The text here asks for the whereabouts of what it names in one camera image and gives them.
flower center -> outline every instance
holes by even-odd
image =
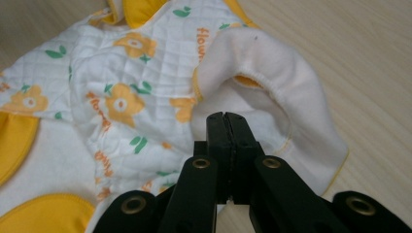
[[[116,111],[118,112],[124,112],[127,108],[127,101],[123,98],[119,98],[115,101],[114,106]]]
[[[135,39],[128,40],[128,44],[136,49],[141,49],[143,47],[142,43]]]
[[[33,109],[34,107],[36,107],[36,100],[32,97],[24,98],[23,99],[23,105],[26,108]]]

wooden table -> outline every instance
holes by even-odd
[[[264,31],[318,72],[351,154],[324,197],[356,190],[412,226],[412,2],[239,0]],[[0,70],[104,0],[0,1]],[[218,232],[254,232],[248,207],[228,205]]]

baby clothing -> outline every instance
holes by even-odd
[[[103,11],[4,71],[2,112],[66,121],[82,135],[99,201],[88,232],[126,191],[173,185],[215,112],[245,117],[266,154],[286,159],[318,194],[341,166],[347,148],[315,73],[228,2],[168,1],[145,23]]]

flower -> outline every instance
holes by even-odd
[[[5,104],[2,110],[29,116],[34,112],[44,111],[49,104],[48,98],[42,95],[42,88],[38,85],[25,85],[24,89],[12,95],[11,99],[12,101]]]
[[[125,37],[115,41],[113,45],[124,47],[127,55],[130,57],[140,57],[142,55],[155,56],[156,41],[144,37],[137,32],[127,33]]]
[[[171,98],[169,102],[171,106],[180,109],[176,113],[176,120],[180,123],[186,123],[191,120],[191,109],[196,104],[194,98]]]
[[[106,97],[109,118],[134,127],[132,116],[145,108],[143,99],[132,93],[130,87],[124,83],[114,85],[111,93],[111,97]]]

wooden surface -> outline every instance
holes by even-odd
[[[412,226],[412,2],[239,0],[264,31],[294,46],[318,72],[351,154],[324,195],[356,190]],[[0,0],[0,71],[104,0]],[[218,232],[254,232],[229,205]]]

